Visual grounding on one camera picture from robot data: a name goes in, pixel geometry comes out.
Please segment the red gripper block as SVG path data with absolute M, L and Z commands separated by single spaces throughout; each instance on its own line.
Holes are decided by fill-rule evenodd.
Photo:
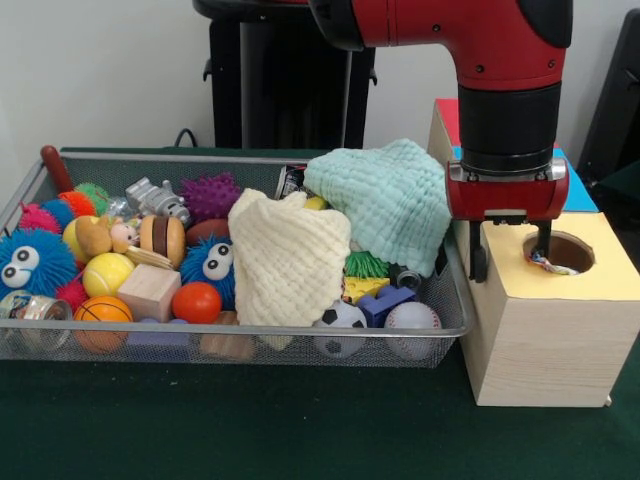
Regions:
M 469 279 L 484 283 L 486 251 L 481 244 L 482 221 L 537 222 L 536 253 L 549 257 L 552 221 L 559 217 L 569 191 L 569 166 L 554 158 L 537 173 L 524 176 L 482 176 L 450 162 L 445 169 L 449 210 L 456 220 L 469 222 Z

